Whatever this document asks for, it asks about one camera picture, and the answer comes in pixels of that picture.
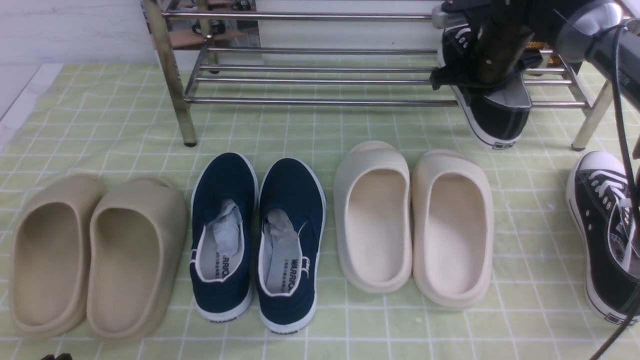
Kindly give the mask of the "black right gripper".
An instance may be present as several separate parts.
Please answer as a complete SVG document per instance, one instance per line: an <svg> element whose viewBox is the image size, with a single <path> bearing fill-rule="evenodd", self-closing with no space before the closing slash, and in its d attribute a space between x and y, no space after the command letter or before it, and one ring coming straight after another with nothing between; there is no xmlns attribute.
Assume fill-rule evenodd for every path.
<svg viewBox="0 0 640 360"><path fill-rule="evenodd" d="M463 15L471 41L461 55L430 73L436 91L443 85L495 92L542 61L540 54L521 59L534 33L526 21L526 0L446 0L447 15Z"/></svg>

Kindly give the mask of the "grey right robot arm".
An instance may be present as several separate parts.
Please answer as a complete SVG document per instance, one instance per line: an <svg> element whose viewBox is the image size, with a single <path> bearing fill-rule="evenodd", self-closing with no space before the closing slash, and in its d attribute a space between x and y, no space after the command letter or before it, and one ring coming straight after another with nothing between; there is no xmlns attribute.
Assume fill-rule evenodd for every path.
<svg viewBox="0 0 640 360"><path fill-rule="evenodd" d="M498 91L521 75L537 35L563 59L587 62L639 106L639 37L627 29L614 0L492 0L486 14L467 21L475 36L450 63L430 74L442 85Z"/></svg>

